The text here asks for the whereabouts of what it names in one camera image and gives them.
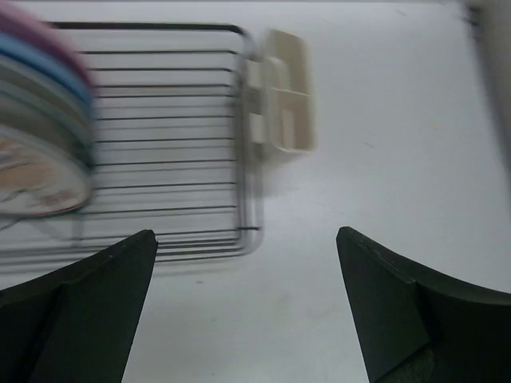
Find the wire dish rack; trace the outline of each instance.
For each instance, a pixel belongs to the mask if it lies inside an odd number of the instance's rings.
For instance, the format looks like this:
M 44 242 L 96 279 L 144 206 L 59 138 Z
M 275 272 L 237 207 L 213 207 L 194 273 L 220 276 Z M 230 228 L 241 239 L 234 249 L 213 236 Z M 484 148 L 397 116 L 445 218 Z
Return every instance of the wire dish rack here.
M 72 215 L 2 220 L 0 267 L 72 262 L 142 229 L 160 263 L 249 252 L 262 229 L 250 37 L 229 25 L 55 25 L 98 84 L 95 196 Z

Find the black dish rack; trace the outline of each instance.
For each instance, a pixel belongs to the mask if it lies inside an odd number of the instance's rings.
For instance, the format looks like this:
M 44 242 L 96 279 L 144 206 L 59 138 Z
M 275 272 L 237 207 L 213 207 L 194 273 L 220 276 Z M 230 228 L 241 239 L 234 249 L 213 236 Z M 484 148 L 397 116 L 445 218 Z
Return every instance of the black dish rack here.
M 3 219 L 0 267 L 54 267 L 142 229 L 155 231 L 160 263 L 253 249 L 262 223 L 250 37 L 230 25 L 55 26 L 98 84 L 95 196 L 71 215 Z

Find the tabletop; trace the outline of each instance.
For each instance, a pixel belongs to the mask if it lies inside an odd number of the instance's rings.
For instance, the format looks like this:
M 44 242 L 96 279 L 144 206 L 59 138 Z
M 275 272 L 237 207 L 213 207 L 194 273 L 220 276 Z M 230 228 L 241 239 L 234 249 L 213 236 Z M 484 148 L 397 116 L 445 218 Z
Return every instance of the tabletop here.
M 509 178 L 461 7 L 20 2 L 47 20 L 229 22 L 307 43 L 317 149 L 264 171 L 264 238 L 158 267 L 125 382 L 367 381 L 335 235 L 511 291 Z M 4 279 L 2 282 L 15 279 Z

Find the white table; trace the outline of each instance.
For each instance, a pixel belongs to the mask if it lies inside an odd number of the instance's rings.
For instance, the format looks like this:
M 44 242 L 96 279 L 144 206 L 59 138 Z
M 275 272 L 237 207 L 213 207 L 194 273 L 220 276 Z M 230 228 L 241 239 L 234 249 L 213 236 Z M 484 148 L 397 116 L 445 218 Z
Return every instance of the white table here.
M 125 382 L 367 381 L 335 247 L 345 225 L 511 290 L 509 179 L 458 6 L 23 6 L 49 20 L 232 22 L 257 38 L 273 26 L 310 46 L 316 152 L 265 167 L 255 253 L 156 271 Z

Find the table surface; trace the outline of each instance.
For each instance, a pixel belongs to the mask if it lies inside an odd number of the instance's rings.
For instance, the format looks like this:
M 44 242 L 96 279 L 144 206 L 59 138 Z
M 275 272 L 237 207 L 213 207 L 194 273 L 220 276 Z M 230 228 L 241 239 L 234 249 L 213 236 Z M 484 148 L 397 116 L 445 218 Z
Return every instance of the table surface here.
M 335 235 L 511 291 L 509 178 L 451 4 L 27 2 L 61 21 L 230 22 L 307 42 L 318 147 L 264 165 L 264 239 L 158 268 L 124 382 L 367 381 Z M 2 285 L 21 280 L 4 278 Z

